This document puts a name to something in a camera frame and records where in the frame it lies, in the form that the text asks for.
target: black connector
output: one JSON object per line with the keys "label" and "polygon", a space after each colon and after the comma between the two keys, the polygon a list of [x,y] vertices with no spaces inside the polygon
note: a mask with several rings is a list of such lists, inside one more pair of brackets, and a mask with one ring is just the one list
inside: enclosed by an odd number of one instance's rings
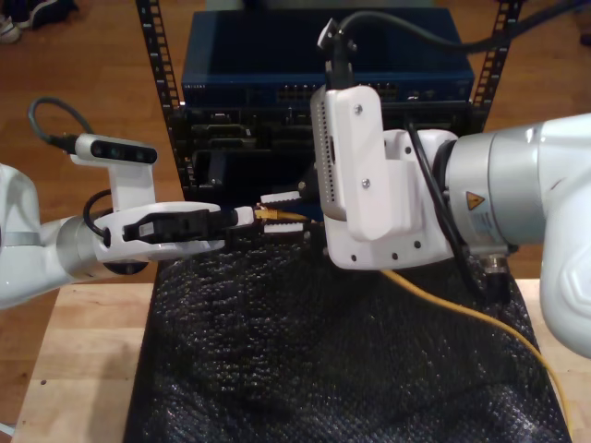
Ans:
{"label": "black connector", "polygon": [[511,302],[511,277],[509,273],[496,272],[485,274],[484,294],[487,303],[501,302],[507,305]]}
{"label": "black connector", "polygon": [[64,134],[61,137],[49,136],[47,143],[49,143],[52,146],[56,146],[60,150],[64,150],[68,154],[75,155],[76,140],[78,140],[78,136],[74,134]]}
{"label": "black connector", "polygon": [[318,46],[326,55],[330,55],[325,66],[326,89],[346,90],[353,87],[355,79],[347,51],[353,51],[355,45],[345,43],[344,35],[333,18],[322,32]]}
{"label": "black connector", "polygon": [[124,226],[123,240],[139,240],[150,245],[192,240],[222,240],[225,231],[237,223],[238,214],[235,210],[148,214],[137,223]]}

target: gray cable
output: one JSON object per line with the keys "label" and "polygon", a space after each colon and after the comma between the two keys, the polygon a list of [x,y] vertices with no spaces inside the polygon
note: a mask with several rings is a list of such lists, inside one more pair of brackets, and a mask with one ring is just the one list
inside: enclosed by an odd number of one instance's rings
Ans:
{"label": "gray cable", "polygon": [[37,122],[37,117],[35,116],[35,113],[37,112],[37,107],[40,104],[52,104],[54,106],[57,106],[58,108],[63,109],[68,114],[72,115],[78,123],[80,123],[80,125],[84,128],[84,131],[87,134],[94,134],[92,127],[90,127],[90,123],[86,120],[86,118],[82,116],[81,113],[79,113],[72,106],[70,106],[66,102],[57,99],[56,97],[39,97],[38,99],[35,99],[33,103],[30,104],[29,110],[27,111],[27,116],[29,118],[30,126],[33,128],[33,131],[35,132],[37,137],[39,137],[45,143],[53,144],[54,136],[46,134]]}

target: blue network device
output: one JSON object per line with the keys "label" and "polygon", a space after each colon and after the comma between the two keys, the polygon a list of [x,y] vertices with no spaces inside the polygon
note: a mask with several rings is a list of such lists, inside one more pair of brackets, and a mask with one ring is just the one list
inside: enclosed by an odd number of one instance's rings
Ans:
{"label": "blue network device", "polygon": [[[459,42],[445,8],[385,12]],[[351,9],[198,12],[193,16],[182,87],[189,108],[307,107],[325,83],[316,47],[330,18]],[[355,80],[382,102],[467,101],[474,73],[463,54],[443,52],[392,26],[364,24],[350,37]]]}

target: wooden table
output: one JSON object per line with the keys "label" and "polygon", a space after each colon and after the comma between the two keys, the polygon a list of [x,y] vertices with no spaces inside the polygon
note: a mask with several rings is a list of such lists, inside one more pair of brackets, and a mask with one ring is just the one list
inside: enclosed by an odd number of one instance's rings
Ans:
{"label": "wooden table", "polygon": [[[549,333],[538,301],[539,281],[518,283],[542,353],[560,374],[571,404],[574,441],[591,441],[591,360],[570,352]],[[85,284],[62,289],[14,443],[122,441],[151,288]]]}

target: cable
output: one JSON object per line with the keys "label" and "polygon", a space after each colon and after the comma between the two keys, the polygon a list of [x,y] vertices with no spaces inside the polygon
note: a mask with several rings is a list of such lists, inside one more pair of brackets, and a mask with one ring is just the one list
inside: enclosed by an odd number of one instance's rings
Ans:
{"label": "cable", "polygon": [[37,112],[37,108],[39,107],[40,104],[52,104],[53,106],[57,106],[58,108],[63,109],[68,114],[72,115],[78,123],[80,123],[80,125],[84,128],[84,131],[87,134],[94,134],[94,131],[92,130],[92,127],[90,126],[90,123],[86,120],[86,118],[84,118],[82,116],[81,113],[79,113],[72,106],[70,106],[66,102],[63,102],[60,99],[57,99],[56,97],[39,97],[38,99],[35,99],[30,104],[29,110],[27,111],[27,116],[29,118],[30,127],[32,127],[33,132],[35,133],[35,135],[37,137],[39,137],[45,143],[48,143],[52,146],[56,146],[62,150],[65,150],[69,154],[75,154],[76,151],[74,148],[75,148],[76,139],[78,138],[78,136],[74,136],[74,135],[52,136],[52,135],[46,134],[45,131],[43,131],[42,128],[39,126],[39,123],[37,122],[37,117],[35,115]]}
{"label": "cable", "polygon": [[82,218],[84,219],[86,225],[89,227],[91,231],[93,231],[103,239],[103,241],[105,242],[105,246],[107,247],[109,247],[109,245],[111,244],[111,235],[109,233],[109,230],[103,230],[99,228],[96,224],[94,224],[94,221],[92,221],[92,219],[90,218],[90,210],[92,209],[94,203],[96,203],[101,198],[110,195],[111,189],[105,189],[104,191],[101,191],[93,195],[91,198],[89,198],[89,201],[86,202],[86,205],[84,205],[84,210],[82,211]]}
{"label": "cable", "polygon": [[435,181],[437,182],[437,188],[440,192],[445,191],[445,174],[447,173],[447,166],[452,157],[453,148],[457,141],[457,139],[444,141],[435,153],[431,170],[433,171]]}
{"label": "cable", "polygon": [[431,199],[433,200],[437,221],[440,224],[443,235],[450,244],[450,248],[453,252],[453,258],[455,259],[455,263],[458,267],[458,270],[460,271],[462,281],[464,282],[466,288],[468,288],[468,291],[470,291],[477,299],[484,299],[485,295],[482,293],[480,287],[472,277],[472,272],[466,263],[464,251],[460,243],[460,236],[457,233],[457,229],[452,221],[452,217],[447,211],[447,206],[443,200],[443,195],[439,190],[437,180],[433,176],[433,172],[431,171],[431,168],[428,164],[427,154],[423,149],[423,143],[421,142],[420,136],[415,129],[415,125],[410,120],[406,120],[404,126],[408,132],[411,143],[413,144],[413,148],[415,149],[418,166],[420,167],[421,173],[425,178],[428,192],[430,193]]}
{"label": "cable", "polygon": [[571,426],[573,422],[571,419],[571,410],[568,402],[566,401],[566,395],[564,394],[564,389],[562,388],[561,381],[559,380],[556,372],[554,372],[554,369],[552,369],[552,367],[549,365],[548,361],[536,349],[536,346],[529,342],[529,340],[526,337],[524,337],[517,330],[513,329],[511,326],[503,323],[502,321],[497,320],[496,318],[487,316],[486,314],[478,312],[475,309],[471,309],[469,307],[457,305],[456,303],[443,300],[442,298],[439,298],[433,295],[432,293],[423,291],[421,288],[415,286],[413,283],[405,279],[402,275],[397,274],[396,272],[393,272],[391,270],[383,270],[381,273],[384,274],[388,279],[390,279],[394,283],[398,284],[399,286],[402,286],[409,293],[416,295],[417,297],[420,297],[423,300],[432,303],[433,305],[444,307],[445,309],[449,309],[453,312],[462,314],[464,316],[477,318],[478,320],[484,321],[485,323],[489,323],[489,325],[502,329],[503,331],[505,331],[509,335],[512,335],[515,339],[520,341],[523,344],[523,346],[525,346],[527,350],[535,356],[539,363],[541,363],[546,368],[550,377],[552,378],[552,381],[554,381],[554,386],[556,386],[558,395],[561,398],[562,410],[564,411],[564,421],[566,422],[566,427],[569,431],[569,434],[572,434]]}
{"label": "cable", "polygon": [[368,22],[381,22],[393,25],[396,28],[404,30],[409,34],[417,37],[420,41],[432,44],[434,46],[439,47],[440,49],[461,52],[466,54],[473,54],[489,51],[499,46],[505,46],[509,44],[509,42],[514,38],[519,37],[525,32],[528,32],[529,30],[533,29],[534,27],[541,25],[542,23],[545,23],[546,21],[552,18],[557,17],[560,14],[563,14],[572,9],[576,9],[577,7],[580,7],[587,3],[589,3],[589,0],[566,0],[558,2],[556,5],[552,5],[545,9],[542,9],[541,11],[532,14],[528,18],[525,18],[517,22],[515,25],[513,25],[504,32],[499,32],[497,34],[492,35],[491,37],[488,37],[487,39],[470,43],[451,42],[438,35],[433,34],[428,30],[418,27],[417,25],[407,20],[404,20],[403,18],[399,18],[391,14],[379,11],[355,12],[354,14],[351,14],[350,16],[343,19],[343,21],[341,22],[340,30],[342,33],[346,34],[351,28],[358,24]]}
{"label": "cable", "polygon": [[305,215],[287,212],[285,210],[270,210],[267,208],[255,210],[255,217],[261,220],[291,220],[294,222],[307,222],[309,220]]}

